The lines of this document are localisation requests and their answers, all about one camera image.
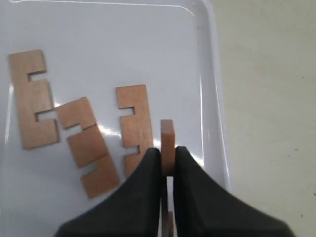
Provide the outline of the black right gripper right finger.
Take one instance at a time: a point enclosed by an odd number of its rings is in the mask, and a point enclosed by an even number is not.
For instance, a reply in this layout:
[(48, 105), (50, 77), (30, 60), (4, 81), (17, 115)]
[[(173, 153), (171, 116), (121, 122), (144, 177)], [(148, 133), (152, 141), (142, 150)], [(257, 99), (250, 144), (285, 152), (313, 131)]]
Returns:
[(218, 185), (186, 147), (175, 150), (173, 200), (179, 237), (291, 237), (289, 226)]

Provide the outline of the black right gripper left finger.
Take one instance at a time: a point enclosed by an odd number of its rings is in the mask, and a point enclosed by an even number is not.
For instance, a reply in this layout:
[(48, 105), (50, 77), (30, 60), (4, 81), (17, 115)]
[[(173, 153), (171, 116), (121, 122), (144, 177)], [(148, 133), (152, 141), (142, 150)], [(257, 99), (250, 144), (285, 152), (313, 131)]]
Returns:
[(147, 149), (129, 178), (106, 200), (64, 223), (57, 237), (156, 237), (161, 196), (161, 156)]

